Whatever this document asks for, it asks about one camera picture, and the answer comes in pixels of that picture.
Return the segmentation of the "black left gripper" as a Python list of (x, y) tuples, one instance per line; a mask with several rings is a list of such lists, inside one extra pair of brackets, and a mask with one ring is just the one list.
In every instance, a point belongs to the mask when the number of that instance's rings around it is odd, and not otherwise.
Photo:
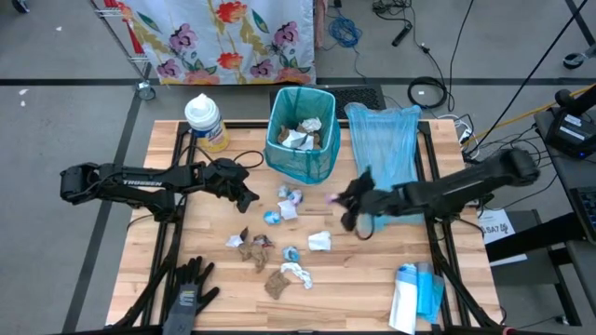
[(243, 166), (229, 158), (218, 158), (203, 168), (205, 192), (237, 200), (237, 209), (245, 213), (248, 202), (260, 199), (244, 183), (250, 173)]

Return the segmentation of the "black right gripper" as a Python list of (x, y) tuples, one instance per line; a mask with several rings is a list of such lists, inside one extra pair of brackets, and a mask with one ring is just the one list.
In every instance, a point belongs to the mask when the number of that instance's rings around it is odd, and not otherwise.
[(373, 216), (401, 216), (406, 213), (406, 201), (403, 195), (403, 184), (393, 185), (390, 191), (373, 189), (375, 186), (371, 169), (367, 167), (347, 188), (339, 193), (337, 199), (357, 197), (359, 205), (346, 207), (341, 217), (341, 223), (348, 232), (353, 232), (357, 225), (359, 214)]

